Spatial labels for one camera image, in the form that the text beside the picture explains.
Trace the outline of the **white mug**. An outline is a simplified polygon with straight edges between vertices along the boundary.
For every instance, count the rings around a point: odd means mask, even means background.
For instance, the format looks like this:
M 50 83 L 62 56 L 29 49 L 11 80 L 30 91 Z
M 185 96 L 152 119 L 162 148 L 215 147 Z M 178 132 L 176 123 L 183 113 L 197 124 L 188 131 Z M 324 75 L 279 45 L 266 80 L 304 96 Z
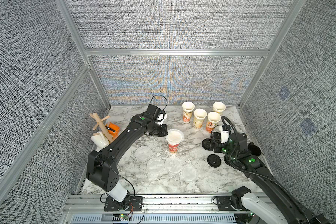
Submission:
M 96 151 L 100 151 L 110 144 L 106 136 L 101 132 L 96 132 L 91 136 L 92 142 L 96 145 Z

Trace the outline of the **red flower paper cup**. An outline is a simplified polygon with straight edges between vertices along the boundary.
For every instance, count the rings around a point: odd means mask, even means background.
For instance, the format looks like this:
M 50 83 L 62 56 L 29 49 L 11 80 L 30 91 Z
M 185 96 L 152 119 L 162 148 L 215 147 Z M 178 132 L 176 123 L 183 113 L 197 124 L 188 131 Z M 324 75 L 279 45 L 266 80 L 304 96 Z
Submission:
M 219 113 L 217 112 L 208 113 L 205 130 L 211 133 L 220 120 L 221 120 L 221 116 Z

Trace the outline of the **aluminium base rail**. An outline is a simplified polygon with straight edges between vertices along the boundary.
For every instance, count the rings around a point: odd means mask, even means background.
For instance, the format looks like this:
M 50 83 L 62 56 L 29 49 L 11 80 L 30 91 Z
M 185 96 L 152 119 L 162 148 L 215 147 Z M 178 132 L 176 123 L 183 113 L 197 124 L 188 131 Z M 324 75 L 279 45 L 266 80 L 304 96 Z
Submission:
M 263 202 L 273 206 L 263 193 L 255 194 Z M 61 224 L 256 224 L 253 213 L 241 211 L 219 211 L 212 202 L 217 194 L 141 194 L 142 211 L 106 212 L 105 195 L 69 196 Z

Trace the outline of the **back right paper cup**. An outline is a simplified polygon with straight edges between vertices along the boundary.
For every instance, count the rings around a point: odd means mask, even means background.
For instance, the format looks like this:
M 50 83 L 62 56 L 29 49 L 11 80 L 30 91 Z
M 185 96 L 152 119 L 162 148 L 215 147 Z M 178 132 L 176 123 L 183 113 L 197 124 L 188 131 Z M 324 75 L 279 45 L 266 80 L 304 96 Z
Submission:
M 215 102 L 213 104 L 213 112 L 216 112 L 219 115 L 222 115 L 225 110 L 226 110 L 226 105 L 224 103 L 222 103 L 222 102 Z

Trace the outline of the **black mug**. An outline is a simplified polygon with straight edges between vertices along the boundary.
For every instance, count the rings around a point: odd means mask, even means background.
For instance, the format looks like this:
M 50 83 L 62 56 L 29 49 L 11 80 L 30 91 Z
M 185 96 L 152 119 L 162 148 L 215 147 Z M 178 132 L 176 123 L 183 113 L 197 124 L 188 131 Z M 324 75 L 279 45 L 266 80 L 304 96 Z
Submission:
M 257 145 L 255 145 L 253 142 L 250 142 L 248 144 L 248 151 L 250 154 L 257 156 L 257 157 L 262 155 L 261 149 Z

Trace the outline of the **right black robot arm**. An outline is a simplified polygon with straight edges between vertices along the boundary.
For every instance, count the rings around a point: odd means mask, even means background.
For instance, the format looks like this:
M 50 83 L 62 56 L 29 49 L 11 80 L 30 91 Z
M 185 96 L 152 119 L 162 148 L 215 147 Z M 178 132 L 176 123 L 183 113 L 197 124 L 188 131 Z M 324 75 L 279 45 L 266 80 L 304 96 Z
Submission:
M 227 142 L 221 143 L 222 135 L 212 132 L 211 137 L 202 142 L 208 151 L 223 153 L 224 161 L 232 168 L 241 171 L 253 181 L 272 201 L 268 205 L 247 187 L 240 187 L 231 193 L 230 206 L 241 211 L 247 209 L 254 215 L 257 224 L 327 224 L 324 215 L 315 215 L 298 202 L 277 180 L 266 164 L 259 158 L 260 148 L 248 143 L 246 134 L 233 133 Z

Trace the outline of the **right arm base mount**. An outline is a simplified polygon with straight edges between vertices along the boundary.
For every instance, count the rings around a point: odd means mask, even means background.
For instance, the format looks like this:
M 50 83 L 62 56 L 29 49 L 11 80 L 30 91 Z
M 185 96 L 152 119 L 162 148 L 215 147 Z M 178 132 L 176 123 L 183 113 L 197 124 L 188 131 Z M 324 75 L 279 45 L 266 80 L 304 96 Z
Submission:
M 218 207 L 219 211 L 234 211 L 231 206 L 231 196 L 217 196 L 212 202 Z

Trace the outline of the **back left paper cup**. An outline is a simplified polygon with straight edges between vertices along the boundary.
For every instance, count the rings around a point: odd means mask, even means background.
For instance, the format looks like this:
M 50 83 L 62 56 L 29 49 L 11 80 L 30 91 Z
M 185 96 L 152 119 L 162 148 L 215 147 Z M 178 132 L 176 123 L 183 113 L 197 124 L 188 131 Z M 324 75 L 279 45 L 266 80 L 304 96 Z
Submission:
M 182 108 L 183 108 L 183 122 L 184 124 L 188 124 L 193 114 L 195 105 L 190 101 L 186 101 L 182 104 Z

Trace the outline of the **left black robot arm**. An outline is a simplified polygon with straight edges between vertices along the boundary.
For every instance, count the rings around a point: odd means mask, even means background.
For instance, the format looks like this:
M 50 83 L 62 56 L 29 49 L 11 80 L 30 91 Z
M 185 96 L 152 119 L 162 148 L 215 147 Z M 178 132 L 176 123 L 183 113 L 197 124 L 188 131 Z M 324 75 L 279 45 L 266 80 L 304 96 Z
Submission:
M 130 193 L 119 183 L 123 176 L 119 174 L 117 165 L 128 149 L 145 134 L 166 136 L 168 125 L 163 123 L 166 118 L 165 113 L 157 118 L 151 118 L 147 113 L 133 116 L 126 129 L 112 143 L 99 152 L 92 151 L 89 154 L 86 179 L 107 192 L 117 203 L 128 205 Z

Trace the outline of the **wooden mug tree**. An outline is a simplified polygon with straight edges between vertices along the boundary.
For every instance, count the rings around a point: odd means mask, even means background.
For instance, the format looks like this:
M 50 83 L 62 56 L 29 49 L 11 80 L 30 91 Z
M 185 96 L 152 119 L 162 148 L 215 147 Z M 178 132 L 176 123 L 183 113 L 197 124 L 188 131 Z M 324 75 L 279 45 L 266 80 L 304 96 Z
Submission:
M 100 118 L 97 113 L 91 113 L 90 117 L 92 117 L 96 121 L 96 125 L 92 128 L 93 130 L 96 130 L 98 127 L 101 129 L 101 132 L 103 135 L 108 139 L 108 141 L 111 143 L 113 142 L 113 136 L 109 134 L 104 121 L 107 120 L 110 116 L 107 115 L 104 118 Z

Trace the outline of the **black cup lid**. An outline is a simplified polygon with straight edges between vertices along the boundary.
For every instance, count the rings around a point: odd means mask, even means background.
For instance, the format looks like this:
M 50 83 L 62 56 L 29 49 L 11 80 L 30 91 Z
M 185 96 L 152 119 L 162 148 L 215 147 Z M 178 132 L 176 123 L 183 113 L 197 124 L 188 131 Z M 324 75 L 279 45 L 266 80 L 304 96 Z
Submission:
M 206 151 L 213 151 L 212 139 L 205 139 L 202 141 L 202 148 Z
M 213 168 L 218 168 L 221 165 L 221 159 L 218 155 L 211 154 L 207 157 L 207 163 Z

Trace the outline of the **yellow patterned paper cup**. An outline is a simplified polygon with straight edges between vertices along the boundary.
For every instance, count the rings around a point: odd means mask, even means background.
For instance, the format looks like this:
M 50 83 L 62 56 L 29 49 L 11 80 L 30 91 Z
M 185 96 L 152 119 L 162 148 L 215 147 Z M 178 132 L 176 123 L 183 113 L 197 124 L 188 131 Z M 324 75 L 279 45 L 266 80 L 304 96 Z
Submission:
M 204 109 L 196 109 L 193 115 L 193 127 L 195 129 L 200 129 L 203 125 L 205 118 L 207 117 L 207 112 Z

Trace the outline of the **red patterned paper cup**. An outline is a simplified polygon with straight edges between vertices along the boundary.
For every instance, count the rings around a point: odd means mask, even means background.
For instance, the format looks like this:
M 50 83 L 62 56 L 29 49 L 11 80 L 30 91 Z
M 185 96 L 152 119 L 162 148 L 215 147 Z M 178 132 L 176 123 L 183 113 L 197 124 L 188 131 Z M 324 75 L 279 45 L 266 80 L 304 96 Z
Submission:
M 166 141 L 168 142 L 169 152 L 172 154 L 177 153 L 179 144 L 184 140 L 184 133 L 178 129 L 168 130 Z

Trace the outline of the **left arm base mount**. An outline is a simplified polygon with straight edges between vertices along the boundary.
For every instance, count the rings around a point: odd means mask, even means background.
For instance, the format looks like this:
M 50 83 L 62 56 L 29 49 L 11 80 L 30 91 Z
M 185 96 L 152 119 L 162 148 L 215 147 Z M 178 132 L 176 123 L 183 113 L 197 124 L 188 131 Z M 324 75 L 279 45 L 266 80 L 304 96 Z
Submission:
M 122 202 L 114 200 L 108 196 L 105 200 L 104 211 L 106 212 L 129 212 L 142 211 L 143 197 L 130 196 L 125 198 Z

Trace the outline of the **orange mug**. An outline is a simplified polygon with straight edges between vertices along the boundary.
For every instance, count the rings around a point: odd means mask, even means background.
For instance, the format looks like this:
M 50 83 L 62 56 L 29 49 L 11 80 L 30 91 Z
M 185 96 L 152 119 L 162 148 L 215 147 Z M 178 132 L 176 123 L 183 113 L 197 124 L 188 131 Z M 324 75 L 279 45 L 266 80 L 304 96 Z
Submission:
M 116 138 L 119 135 L 120 127 L 112 122 L 108 122 L 106 125 L 106 129 L 108 130 L 109 134 Z

